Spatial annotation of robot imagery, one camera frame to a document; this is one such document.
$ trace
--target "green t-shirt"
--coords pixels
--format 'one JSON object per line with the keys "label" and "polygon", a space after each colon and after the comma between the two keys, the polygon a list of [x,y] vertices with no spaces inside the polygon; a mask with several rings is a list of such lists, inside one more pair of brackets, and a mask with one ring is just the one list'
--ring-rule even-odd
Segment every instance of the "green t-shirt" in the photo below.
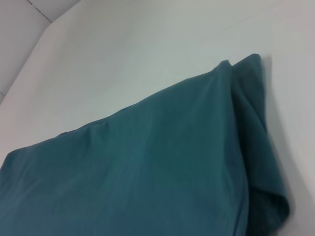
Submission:
{"label": "green t-shirt", "polygon": [[251,55],[15,150],[0,235],[268,236],[289,205],[264,113]]}

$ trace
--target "white surface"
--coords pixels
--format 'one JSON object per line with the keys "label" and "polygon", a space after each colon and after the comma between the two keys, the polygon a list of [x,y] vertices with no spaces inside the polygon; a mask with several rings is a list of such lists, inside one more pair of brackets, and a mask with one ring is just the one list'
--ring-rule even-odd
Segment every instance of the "white surface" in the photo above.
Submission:
{"label": "white surface", "polygon": [[26,0],[0,0],[0,92],[8,92],[49,24]]}
{"label": "white surface", "polygon": [[0,157],[259,53],[292,198],[280,235],[313,236],[314,9],[313,0],[83,0],[45,31],[2,102]]}
{"label": "white surface", "polygon": [[80,0],[30,0],[52,22]]}
{"label": "white surface", "polygon": [[1,104],[3,99],[4,99],[4,94],[0,92],[0,104]]}

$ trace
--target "teal fabric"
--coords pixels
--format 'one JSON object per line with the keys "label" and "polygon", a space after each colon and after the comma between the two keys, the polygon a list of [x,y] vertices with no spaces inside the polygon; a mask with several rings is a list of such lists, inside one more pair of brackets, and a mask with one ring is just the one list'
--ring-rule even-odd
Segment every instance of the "teal fabric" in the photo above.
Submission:
{"label": "teal fabric", "polygon": [[259,55],[11,152],[2,236],[268,236],[289,205]]}

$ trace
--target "teal cloth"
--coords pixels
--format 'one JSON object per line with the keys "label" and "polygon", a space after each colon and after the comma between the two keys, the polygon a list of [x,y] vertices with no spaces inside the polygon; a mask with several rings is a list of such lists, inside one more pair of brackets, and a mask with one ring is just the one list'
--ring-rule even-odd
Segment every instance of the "teal cloth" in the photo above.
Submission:
{"label": "teal cloth", "polygon": [[259,55],[11,152],[1,236],[268,236],[289,205]]}

